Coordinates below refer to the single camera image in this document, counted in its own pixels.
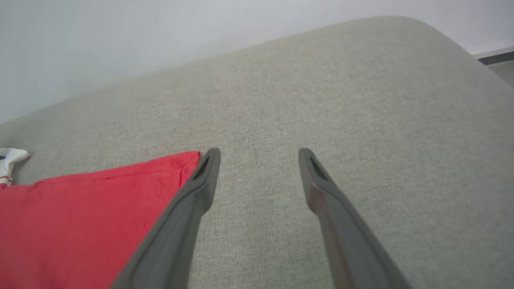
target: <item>gray fabric upholstery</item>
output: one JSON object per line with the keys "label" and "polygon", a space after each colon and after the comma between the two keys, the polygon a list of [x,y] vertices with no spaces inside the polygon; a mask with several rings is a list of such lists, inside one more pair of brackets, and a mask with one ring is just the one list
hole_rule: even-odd
{"label": "gray fabric upholstery", "polygon": [[514,60],[488,65],[501,79],[514,87]]}
{"label": "gray fabric upholstery", "polygon": [[311,148],[415,288],[514,283],[514,91],[440,32],[357,20],[0,125],[19,184],[219,147],[191,288],[330,288]]}

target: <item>white fabric item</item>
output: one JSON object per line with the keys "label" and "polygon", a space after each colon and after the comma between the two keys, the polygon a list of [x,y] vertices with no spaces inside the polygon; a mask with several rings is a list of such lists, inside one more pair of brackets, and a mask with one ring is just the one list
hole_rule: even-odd
{"label": "white fabric item", "polygon": [[30,154],[25,150],[13,148],[0,148],[0,187],[8,187],[12,185],[12,168],[16,162],[22,161],[29,157]]}

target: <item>red cushion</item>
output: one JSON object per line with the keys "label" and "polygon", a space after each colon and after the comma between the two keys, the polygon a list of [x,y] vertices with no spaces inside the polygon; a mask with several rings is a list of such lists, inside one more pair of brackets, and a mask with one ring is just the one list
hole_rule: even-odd
{"label": "red cushion", "polygon": [[199,152],[0,188],[0,288],[107,288]]}

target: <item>white wall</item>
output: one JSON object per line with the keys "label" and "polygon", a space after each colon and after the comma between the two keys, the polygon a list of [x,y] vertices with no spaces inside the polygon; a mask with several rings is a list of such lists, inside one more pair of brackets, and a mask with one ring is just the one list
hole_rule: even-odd
{"label": "white wall", "polygon": [[514,46],[513,0],[0,0],[0,122],[126,77],[374,15],[472,54]]}

